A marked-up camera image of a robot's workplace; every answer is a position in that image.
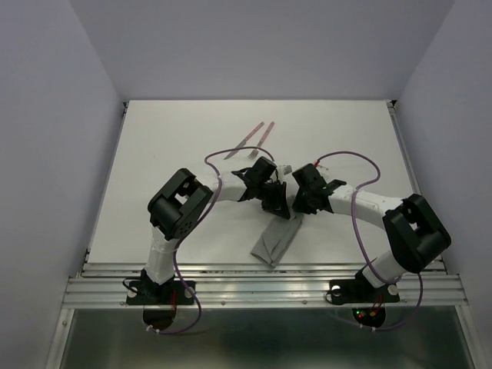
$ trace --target purple cable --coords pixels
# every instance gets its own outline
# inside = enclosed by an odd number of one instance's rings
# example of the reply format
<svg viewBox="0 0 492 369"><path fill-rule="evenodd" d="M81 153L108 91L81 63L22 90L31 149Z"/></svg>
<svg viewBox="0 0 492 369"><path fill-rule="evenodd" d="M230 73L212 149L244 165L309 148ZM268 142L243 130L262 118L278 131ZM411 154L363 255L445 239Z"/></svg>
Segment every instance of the purple cable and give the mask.
<svg viewBox="0 0 492 369"><path fill-rule="evenodd" d="M369 255L367 255L366 248L364 247L364 244L362 243L362 238L361 238L361 233L359 232L359 227L357 226L357 209L356 209L356 202L355 202L355 198L357 196L357 193L364 186L371 185L374 182L379 181L379 178L381 178L381 170L379 169L379 167L377 166L377 164L374 161L372 161L371 159L369 159L367 156L362 155L362 154L359 154L358 152L354 152L354 151L335 151L335 152L331 152L330 154L325 154L325 155L319 157L319 159L316 160L316 162L318 163L319 161L321 161L324 158L328 158L329 156L340 155L340 154L355 155L355 156L358 156L359 158L363 158L365 161L369 161L372 164L372 166L376 169L376 172L377 172L376 178L371 179L370 181L361 183L360 185L358 185L355 188L355 191L352 194L352 199L351 199L352 225L354 227L354 233L355 233L355 237L357 239L357 243L359 244L359 248L361 249L362 255L364 256L364 260L366 261L366 264L369 267L369 269L371 269L372 273L381 282L383 282L385 284L395 284L395 283L397 283L400 280L399 278L397 278L395 280L392 280L392 281L389 281L387 279L384 279L383 277L380 276L380 274L377 272L376 268L372 265L371 259L369 258Z"/></svg>
<svg viewBox="0 0 492 369"><path fill-rule="evenodd" d="M272 154L270 154L268 151L266 151L263 148L259 148L258 146L244 146L242 148L228 148L226 150L220 150L220 151L213 152L213 153L211 153L211 154L209 154L209 155L207 155L205 157L205 159L204 159L205 164L208 165L209 167L211 167L214 170L215 174L217 175L218 187L217 187L217 191L215 192L214 197L212 198L212 200L210 201L209 206L207 207L207 210L205 210L205 212L201 215L201 217L197 221L197 224L194 225L194 227L193 227L193 229L191 231L193 231L205 219L205 217L208 214L210 214L210 211L212 210L212 208L217 203L218 196L219 196L219 194L222 191L221 172L218 170L218 168L215 165L213 165L211 162L209 162L208 159L210 159L210 158L212 158L214 156L220 155L220 154L224 154L226 152L239 151L239 150L248 150L248 149L252 149L252 150L258 149L259 151L263 151L265 154L267 154L270 157L270 159L272 161L274 161L274 157L272 156ZM201 319L201 304L200 304L200 300L198 300L198 297L195 294L195 292L190 288L190 286L188 286L188 284L186 283L185 279L181 275L181 272L180 272L179 267L178 267L178 261L176 260L176 254L178 253L179 247L181 246L181 244L183 243L183 241L186 239L186 237L190 235L190 233L188 233L186 236L184 236L182 239L180 239L178 241L178 243L176 244L175 251L174 251L174 253L172 255L172 262L173 262L173 265L175 266L176 275L178 276L179 281L181 282L181 284L183 284L183 286L186 289L186 291L188 291L188 293L191 295L191 297L193 298L193 300L195 300L196 303L197 303L197 306L198 306L198 315L195 318L195 320L193 321L193 323L191 323L187 327L184 327L184 328L182 328L182 329L180 329L178 331L172 331L172 332L158 331L158 330L154 329L153 327L151 327L151 326L149 326L147 324L145 325L148 330L153 331L153 332L155 332L157 334L170 335L170 334L180 334L180 333L186 332L186 331L192 329L200 321L200 319Z"/></svg>
<svg viewBox="0 0 492 369"><path fill-rule="evenodd" d="M364 186L367 186L367 185L373 184L374 182L379 181L379 178L381 178L381 170L379 169L377 164L374 161L372 161L371 159L369 159L367 156L359 154L358 152L354 152L354 151L334 151L334 152L331 152L330 154L322 155L319 157L318 160L316 160L316 165L324 158L328 158L329 156L340 155L340 154L355 155L355 156L358 156L359 158L363 158L364 160L369 161L373 165L373 167L376 169L376 172L377 172L376 178L371 179L370 181L361 183L360 185L358 185L355 188L355 191L352 194L352 198L351 198L352 225L354 226L355 237L356 237L357 242L359 244L359 248L361 249L362 255L364 256L364 259L367 263L367 266L371 269L371 271L376 276L376 278L385 284L397 283L400 280L400 278L397 278L393 281L387 281L386 279L382 278L379 275L379 273L376 271L376 268L371 263L371 259L369 259L369 255L367 255L364 244L362 243L362 238L361 238L361 234L359 232L359 228L357 226L357 212L356 212L356 202L355 202L355 199L357 197L357 193ZM419 297L418 297L417 304L415 305L415 309L413 309L412 312L405 319L403 319L401 322L396 323L394 325L391 325L390 327L375 328L374 329L375 331L391 331L393 329L399 328L402 325L406 324L411 319L411 317L417 312L417 310L419 309L419 307L422 304L422 298L424 297L424 281L422 281L422 277L421 277L420 273L417 274L417 276L418 276L419 283L421 285L421 291L419 293ZM357 326L357 327L365 327L362 324L357 324L357 323L354 323L353 321L348 321L347 319L343 319L342 317L337 317L336 315L332 315L332 316L334 318L338 319L339 321L344 321L346 323L349 323L349 324ZM373 330L372 327L366 327L366 328L369 330Z"/></svg>

